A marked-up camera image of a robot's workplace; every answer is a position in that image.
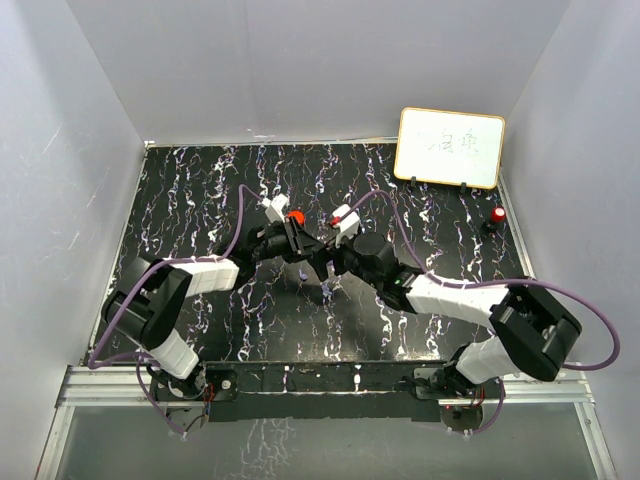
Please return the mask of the red earbud charging case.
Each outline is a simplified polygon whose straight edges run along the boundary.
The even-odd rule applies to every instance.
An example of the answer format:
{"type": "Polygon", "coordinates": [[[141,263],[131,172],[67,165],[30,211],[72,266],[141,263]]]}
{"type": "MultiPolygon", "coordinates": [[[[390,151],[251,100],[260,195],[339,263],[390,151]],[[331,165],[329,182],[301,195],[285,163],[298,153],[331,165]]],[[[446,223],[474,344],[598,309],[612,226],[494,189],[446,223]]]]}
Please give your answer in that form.
{"type": "Polygon", "coordinates": [[[292,210],[287,214],[287,217],[295,220],[300,226],[305,225],[305,215],[299,210],[292,210]]]}

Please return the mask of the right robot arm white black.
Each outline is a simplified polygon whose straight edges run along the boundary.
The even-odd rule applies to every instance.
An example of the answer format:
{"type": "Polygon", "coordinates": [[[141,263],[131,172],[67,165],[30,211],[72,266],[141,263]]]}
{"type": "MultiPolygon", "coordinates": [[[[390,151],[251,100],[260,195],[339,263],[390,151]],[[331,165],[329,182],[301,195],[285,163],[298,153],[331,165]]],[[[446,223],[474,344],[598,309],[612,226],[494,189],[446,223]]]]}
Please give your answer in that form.
{"type": "Polygon", "coordinates": [[[413,314],[437,314],[476,324],[492,332],[468,343],[419,388],[466,397],[484,382],[524,373],[536,380],[557,378],[579,338],[578,320],[546,288],[510,285],[473,288],[434,280],[398,260],[380,234],[361,233],[331,240],[319,249],[317,268],[331,263],[336,274],[350,273],[371,286],[389,308],[413,314]]]}

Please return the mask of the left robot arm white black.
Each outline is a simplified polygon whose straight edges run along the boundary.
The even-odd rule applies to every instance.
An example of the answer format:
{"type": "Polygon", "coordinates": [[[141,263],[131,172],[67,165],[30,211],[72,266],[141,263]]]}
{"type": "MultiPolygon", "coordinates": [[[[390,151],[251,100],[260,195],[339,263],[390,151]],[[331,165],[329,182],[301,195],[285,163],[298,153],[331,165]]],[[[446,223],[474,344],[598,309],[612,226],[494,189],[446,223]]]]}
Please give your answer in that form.
{"type": "Polygon", "coordinates": [[[216,251],[197,259],[135,259],[101,309],[101,320],[140,348],[155,381],[172,394],[197,399],[208,389],[201,357],[176,330],[185,300],[244,286],[263,260],[308,262],[319,280],[328,277],[326,243],[293,217],[237,230],[216,251]]]}

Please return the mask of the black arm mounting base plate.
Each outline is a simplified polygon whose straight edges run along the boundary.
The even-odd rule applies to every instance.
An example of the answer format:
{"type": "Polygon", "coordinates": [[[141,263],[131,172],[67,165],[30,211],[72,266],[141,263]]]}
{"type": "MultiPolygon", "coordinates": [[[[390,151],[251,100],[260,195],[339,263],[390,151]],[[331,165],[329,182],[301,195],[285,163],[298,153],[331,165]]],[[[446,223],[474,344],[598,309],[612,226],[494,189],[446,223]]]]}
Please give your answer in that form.
{"type": "Polygon", "coordinates": [[[502,403],[501,381],[474,386],[443,361],[203,362],[186,380],[153,367],[153,399],[170,411],[196,407],[208,422],[383,419],[479,427],[502,403]]]}

